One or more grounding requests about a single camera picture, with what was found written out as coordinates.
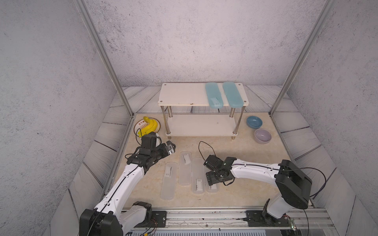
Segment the teal pencil case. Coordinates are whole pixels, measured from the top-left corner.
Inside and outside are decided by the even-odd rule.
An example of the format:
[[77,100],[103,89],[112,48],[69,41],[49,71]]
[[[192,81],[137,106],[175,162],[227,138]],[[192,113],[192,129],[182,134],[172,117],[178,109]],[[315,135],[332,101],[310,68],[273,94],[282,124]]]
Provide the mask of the teal pencil case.
[[217,83],[206,83],[205,84],[206,94],[208,98],[208,103],[212,109],[220,109],[223,107],[223,99],[219,86]]
[[242,108],[244,106],[244,100],[234,82],[224,82],[222,87],[231,108]]

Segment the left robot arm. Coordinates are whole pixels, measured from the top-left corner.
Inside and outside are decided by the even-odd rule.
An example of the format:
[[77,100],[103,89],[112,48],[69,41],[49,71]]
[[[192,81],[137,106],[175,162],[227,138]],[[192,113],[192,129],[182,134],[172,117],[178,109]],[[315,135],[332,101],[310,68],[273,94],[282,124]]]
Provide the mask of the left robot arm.
[[160,145],[148,144],[136,148],[128,158],[127,165],[108,192],[94,209],[86,209],[79,218],[80,236],[125,236],[139,224],[149,224],[152,218],[151,204],[137,201],[122,213],[133,189],[147,171],[159,160],[176,151],[171,141]]

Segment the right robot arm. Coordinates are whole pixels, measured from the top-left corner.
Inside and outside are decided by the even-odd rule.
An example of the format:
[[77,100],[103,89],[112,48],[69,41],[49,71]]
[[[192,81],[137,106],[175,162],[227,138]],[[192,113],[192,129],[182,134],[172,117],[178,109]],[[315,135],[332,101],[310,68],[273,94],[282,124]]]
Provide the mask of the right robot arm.
[[210,155],[203,164],[209,186],[217,183],[233,183],[235,179],[264,182],[278,188],[278,194],[268,199],[263,212],[270,218],[280,219],[292,209],[306,210],[309,205],[312,180],[294,163],[282,160],[279,164],[247,162],[235,157],[224,161]]

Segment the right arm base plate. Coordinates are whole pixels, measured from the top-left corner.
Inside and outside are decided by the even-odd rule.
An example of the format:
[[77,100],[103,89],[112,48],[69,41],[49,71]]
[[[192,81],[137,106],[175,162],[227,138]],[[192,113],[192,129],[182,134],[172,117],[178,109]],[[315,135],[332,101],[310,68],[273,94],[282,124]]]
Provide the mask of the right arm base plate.
[[290,221],[282,216],[276,219],[262,210],[247,210],[246,217],[243,221],[247,222],[249,227],[290,227]]

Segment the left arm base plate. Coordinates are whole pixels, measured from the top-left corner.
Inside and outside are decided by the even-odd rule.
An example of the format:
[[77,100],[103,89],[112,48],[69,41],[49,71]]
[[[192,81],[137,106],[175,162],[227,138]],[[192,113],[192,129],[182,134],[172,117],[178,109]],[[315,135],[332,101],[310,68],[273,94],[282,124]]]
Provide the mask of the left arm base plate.
[[137,224],[134,228],[165,228],[167,220],[167,211],[153,210],[147,212],[146,219]]

